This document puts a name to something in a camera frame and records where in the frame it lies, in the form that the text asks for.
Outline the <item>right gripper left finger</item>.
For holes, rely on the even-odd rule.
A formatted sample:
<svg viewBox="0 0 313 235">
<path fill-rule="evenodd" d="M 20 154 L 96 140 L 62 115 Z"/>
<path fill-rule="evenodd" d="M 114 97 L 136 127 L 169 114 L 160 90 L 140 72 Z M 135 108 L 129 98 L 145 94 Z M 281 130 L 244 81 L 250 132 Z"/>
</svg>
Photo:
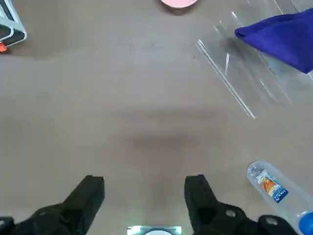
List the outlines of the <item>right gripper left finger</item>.
<svg viewBox="0 0 313 235">
<path fill-rule="evenodd" d="M 104 177 L 87 175 L 59 204 L 42 207 L 16 223 L 0 218 L 2 235 L 85 235 L 105 199 Z"/>
</svg>

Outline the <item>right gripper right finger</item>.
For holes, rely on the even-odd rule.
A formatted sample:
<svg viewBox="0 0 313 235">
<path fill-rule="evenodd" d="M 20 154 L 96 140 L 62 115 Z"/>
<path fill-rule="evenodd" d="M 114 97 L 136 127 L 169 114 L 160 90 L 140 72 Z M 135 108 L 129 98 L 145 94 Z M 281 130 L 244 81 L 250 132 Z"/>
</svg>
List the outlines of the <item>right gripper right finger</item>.
<svg viewBox="0 0 313 235">
<path fill-rule="evenodd" d="M 245 212 L 216 198 L 204 175 L 187 176 L 184 197 L 195 235 L 295 235 L 284 219 L 262 215 L 257 221 Z"/>
</svg>

